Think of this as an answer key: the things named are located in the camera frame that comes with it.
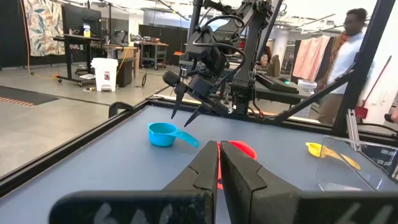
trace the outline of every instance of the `measuring cup handle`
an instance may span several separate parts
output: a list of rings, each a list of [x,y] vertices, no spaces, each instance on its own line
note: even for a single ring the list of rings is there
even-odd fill
[[[178,129],[175,132],[174,136],[186,141],[187,143],[191,144],[194,147],[199,147],[199,145],[200,145],[200,143],[197,139],[195,139],[192,135],[186,133],[185,131]]]

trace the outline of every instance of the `floral tapestry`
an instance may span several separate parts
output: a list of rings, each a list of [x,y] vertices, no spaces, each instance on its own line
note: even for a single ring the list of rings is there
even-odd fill
[[[50,0],[24,0],[30,55],[63,55],[64,43],[52,39],[63,35],[61,5]]]

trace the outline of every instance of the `wheel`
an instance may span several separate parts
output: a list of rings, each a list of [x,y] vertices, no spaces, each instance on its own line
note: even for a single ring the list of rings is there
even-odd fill
[[[142,81],[141,81],[141,86],[144,86],[146,82],[147,82],[147,74],[145,74],[143,76]]]

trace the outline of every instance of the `white trash bin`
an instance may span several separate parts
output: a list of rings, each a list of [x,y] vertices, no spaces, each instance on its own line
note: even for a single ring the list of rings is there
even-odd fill
[[[95,69],[97,91],[116,91],[116,70],[118,61],[110,58],[93,58],[91,65]]]

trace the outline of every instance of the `patterned scarf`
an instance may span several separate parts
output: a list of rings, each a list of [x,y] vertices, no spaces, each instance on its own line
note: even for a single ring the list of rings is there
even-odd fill
[[[346,34],[341,34],[340,36],[335,37],[335,39],[333,40],[333,47],[331,49],[331,54],[330,54],[329,68],[326,71],[326,75],[322,80],[324,85],[326,85],[326,83],[328,82],[329,74],[333,68],[333,64],[335,63],[338,51],[340,50],[341,46],[343,46],[343,44],[348,40],[348,37],[349,36]]]

